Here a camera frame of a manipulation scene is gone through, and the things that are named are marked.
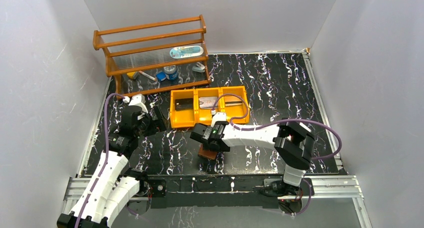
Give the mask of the brown leather card holder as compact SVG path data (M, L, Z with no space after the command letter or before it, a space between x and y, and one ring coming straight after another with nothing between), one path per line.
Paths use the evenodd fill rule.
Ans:
M206 150L205 148L204 148L204 146L201 144L200 146L199 146L199 150L198 150L198 156L200 156L200 157L203 157L203 158L207 158L207 159L209 159L209 160L215 160L216 159L216 157L217 157L217 152L215 152L215 151L209 151L209 150Z

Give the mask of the yellow three-compartment bin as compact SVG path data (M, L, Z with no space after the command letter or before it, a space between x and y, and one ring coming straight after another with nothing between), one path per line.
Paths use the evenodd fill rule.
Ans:
M236 117L235 124L247 124L250 106L244 86L172 90L170 123L172 128L189 128L196 123L210 125L214 112L226 113L226 120Z

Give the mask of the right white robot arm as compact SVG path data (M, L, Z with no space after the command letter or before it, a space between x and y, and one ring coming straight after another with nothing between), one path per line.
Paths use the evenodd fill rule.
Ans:
M312 162L315 136L299 121L276 124L232 125L217 121L213 126L197 123L190 138L207 151L229 152L238 146L254 146L275 150L285 163L282 186L299 188Z

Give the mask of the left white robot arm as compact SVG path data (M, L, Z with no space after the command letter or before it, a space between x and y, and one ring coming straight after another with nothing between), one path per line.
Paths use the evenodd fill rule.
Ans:
M139 139L167 130L168 121L158 106L156 119L139 105L129 105L121 113L118 131L107 137L98 166L77 203L68 213L60 214L57 227L111 227L120 211L136 194L151 190L144 171L129 168L129 158Z

